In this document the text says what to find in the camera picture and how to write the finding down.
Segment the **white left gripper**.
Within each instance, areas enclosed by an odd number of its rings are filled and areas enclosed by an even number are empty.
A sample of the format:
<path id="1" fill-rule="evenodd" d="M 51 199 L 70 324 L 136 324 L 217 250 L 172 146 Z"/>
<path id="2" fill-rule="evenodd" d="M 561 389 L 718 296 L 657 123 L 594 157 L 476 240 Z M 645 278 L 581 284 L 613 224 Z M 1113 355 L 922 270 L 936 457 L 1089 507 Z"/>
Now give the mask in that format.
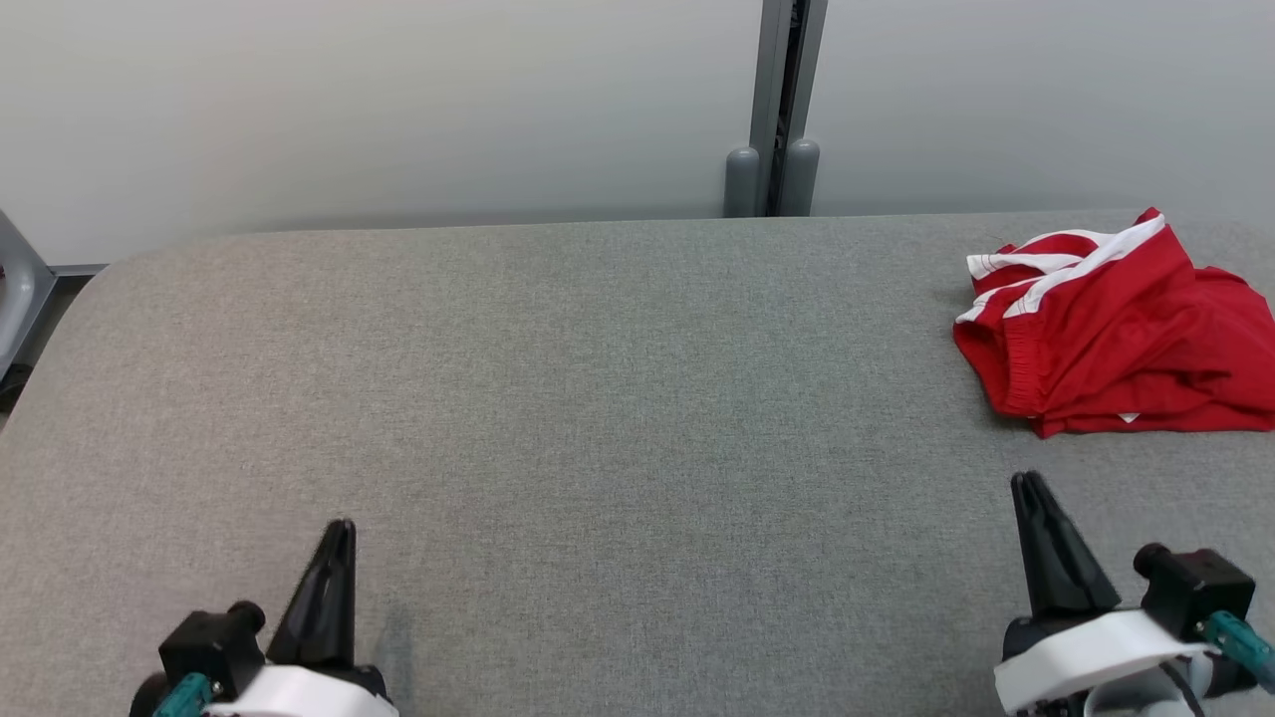
<path id="1" fill-rule="evenodd" d="M 354 666 L 356 603 L 357 528 L 333 519 L 266 648 L 273 663 L 204 717 L 400 717 L 379 669 Z"/>

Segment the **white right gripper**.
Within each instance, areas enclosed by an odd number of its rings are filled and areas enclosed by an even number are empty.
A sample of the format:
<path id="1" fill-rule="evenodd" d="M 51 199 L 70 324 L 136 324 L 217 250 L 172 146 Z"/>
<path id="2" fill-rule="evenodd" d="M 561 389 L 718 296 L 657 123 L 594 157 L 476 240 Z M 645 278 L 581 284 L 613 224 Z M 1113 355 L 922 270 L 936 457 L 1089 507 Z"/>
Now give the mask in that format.
<path id="1" fill-rule="evenodd" d="M 1035 617 L 1016 617 L 993 669 L 1005 717 L 1205 717 L 1221 656 L 1183 643 L 1121 598 L 1035 471 L 1011 477 L 1026 589 Z"/>

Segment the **red shorts white stripe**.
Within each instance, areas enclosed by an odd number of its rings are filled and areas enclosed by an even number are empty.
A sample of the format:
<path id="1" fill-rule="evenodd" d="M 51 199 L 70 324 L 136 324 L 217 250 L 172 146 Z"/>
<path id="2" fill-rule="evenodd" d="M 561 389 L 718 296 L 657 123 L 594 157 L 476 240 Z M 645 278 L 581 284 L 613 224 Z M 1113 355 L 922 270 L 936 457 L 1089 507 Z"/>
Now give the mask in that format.
<path id="1" fill-rule="evenodd" d="M 1117 233 L 1065 230 L 973 254 L 966 268 L 975 299 L 952 339 L 992 408 L 1040 435 L 1071 418 L 1183 415 L 1220 378 L 1197 352 L 1193 265 L 1156 209 Z"/>

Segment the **grey metal desk leg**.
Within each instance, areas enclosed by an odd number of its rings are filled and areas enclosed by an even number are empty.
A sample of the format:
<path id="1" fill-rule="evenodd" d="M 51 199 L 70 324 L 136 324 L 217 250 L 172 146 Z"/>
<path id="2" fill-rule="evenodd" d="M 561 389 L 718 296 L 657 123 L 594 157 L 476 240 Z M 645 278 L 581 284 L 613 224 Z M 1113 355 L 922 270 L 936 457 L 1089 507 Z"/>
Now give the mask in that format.
<path id="1" fill-rule="evenodd" d="M 27 350 L 45 323 L 46 305 L 59 286 L 96 277 L 105 264 L 54 265 L 0 211 L 0 379 Z"/>

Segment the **grey rounded post cap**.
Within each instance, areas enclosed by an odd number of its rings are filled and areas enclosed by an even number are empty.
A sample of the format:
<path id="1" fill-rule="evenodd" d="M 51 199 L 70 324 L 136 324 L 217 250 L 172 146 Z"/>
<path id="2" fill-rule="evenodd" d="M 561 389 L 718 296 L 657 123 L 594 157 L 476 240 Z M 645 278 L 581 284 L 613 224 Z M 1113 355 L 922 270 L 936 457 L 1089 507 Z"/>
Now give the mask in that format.
<path id="1" fill-rule="evenodd" d="M 757 214 L 761 157 L 752 145 L 729 151 L 725 162 L 724 194 L 720 213 L 725 218 L 751 218 Z"/>
<path id="2" fill-rule="evenodd" d="M 784 151 L 776 214 L 810 216 L 817 182 L 820 147 L 808 137 L 789 142 Z"/>

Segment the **grey partition post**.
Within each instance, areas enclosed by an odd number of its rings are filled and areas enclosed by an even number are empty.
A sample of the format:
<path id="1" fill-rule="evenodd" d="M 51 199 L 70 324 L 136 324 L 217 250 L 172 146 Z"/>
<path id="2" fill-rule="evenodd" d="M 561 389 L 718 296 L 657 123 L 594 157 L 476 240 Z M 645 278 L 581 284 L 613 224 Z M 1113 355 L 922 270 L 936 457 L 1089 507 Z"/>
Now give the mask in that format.
<path id="1" fill-rule="evenodd" d="M 813 140 L 810 108 L 829 1 L 762 0 L 748 137 L 748 144 L 761 157 L 756 216 L 778 216 L 789 142 L 801 137 Z"/>

